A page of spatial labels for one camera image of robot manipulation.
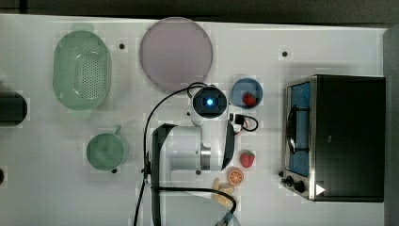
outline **oven knob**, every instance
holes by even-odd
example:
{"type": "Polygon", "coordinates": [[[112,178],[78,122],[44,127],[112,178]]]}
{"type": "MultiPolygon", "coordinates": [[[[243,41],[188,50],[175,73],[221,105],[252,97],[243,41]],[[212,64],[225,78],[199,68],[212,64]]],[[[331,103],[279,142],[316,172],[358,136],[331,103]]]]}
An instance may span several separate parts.
{"type": "Polygon", "coordinates": [[[293,183],[294,189],[297,190],[299,193],[302,193],[305,191],[305,184],[303,181],[298,181],[293,183]]]}
{"type": "Polygon", "coordinates": [[[285,179],[281,179],[281,181],[286,184],[287,186],[292,186],[294,179],[291,176],[287,176],[285,179]]]}

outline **green cup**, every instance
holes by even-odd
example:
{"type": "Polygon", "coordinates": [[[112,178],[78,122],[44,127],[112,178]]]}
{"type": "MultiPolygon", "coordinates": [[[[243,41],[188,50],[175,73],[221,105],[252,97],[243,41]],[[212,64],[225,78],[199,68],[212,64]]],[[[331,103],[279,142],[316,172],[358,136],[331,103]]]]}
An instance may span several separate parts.
{"type": "Polygon", "coordinates": [[[120,125],[115,133],[99,134],[94,137],[86,149],[88,162],[97,170],[117,172],[128,151],[126,143],[120,136],[120,125]]]}

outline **food item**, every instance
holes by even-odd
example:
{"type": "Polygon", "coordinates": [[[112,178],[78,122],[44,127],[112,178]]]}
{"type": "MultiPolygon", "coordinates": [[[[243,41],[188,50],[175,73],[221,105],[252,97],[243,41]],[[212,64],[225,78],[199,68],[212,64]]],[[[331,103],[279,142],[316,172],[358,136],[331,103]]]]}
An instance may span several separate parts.
{"type": "Polygon", "coordinates": [[[247,92],[243,97],[243,102],[247,106],[254,106],[256,105],[256,97],[252,93],[247,92]]]}
{"type": "Polygon", "coordinates": [[[227,178],[232,186],[239,186],[244,180],[244,173],[238,168],[231,168],[227,178]]]}
{"type": "MultiPolygon", "coordinates": [[[[232,192],[234,191],[234,187],[232,185],[230,185],[229,183],[221,184],[221,183],[219,183],[219,179],[218,178],[215,179],[213,189],[219,190],[221,192],[224,192],[224,193],[226,193],[226,194],[228,194],[230,196],[232,196],[232,192]]],[[[222,204],[227,209],[230,209],[232,207],[232,202],[228,198],[226,198],[226,197],[224,197],[222,195],[215,194],[215,195],[213,195],[212,198],[216,202],[219,202],[220,204],[222,204]]]]}
{"type": "MultiPolygon", "coordinates": [[[[214,181],[214,186],[212,187],[213,190],[219,190],[219,178],[216,178],[214,181]]],[[[212,198],[217,201],[217,194],[212,194],[212,198]]]]}
{"type": "Polygon", "coordinates": [[[240,155],[240,162],[244,168],[250,168],[255,160],[255,154],[252,151],[243,151],[240,155]]]}

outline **strawberry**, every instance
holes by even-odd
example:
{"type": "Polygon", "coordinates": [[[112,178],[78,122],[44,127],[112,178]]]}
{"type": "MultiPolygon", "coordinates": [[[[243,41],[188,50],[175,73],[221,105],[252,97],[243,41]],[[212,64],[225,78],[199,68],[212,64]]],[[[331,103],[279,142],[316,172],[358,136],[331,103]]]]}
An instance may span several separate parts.
{"type": "Polygon", "coordinates": [[[243,97],[243,102],[247,106],[254,106],[256,105],[256,97],[252,93],[247,92],[243,97]]]}
{"type": "Polygon", "coordinates": [[[255,160],[255,154],[252,151],[243,151],[240,155],[240,162],[244,168],[250,168],[255,160]]]}

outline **black toaster oven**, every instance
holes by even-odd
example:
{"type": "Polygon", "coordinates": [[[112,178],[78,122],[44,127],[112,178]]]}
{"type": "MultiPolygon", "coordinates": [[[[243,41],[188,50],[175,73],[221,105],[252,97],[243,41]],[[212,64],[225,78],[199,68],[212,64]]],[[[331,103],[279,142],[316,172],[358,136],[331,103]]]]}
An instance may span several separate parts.
{"type": "Polygon", "coordinates": [[[343,75],[289,83],[283,185],[316,202],[383,202],[385,86],[343,75]]]}

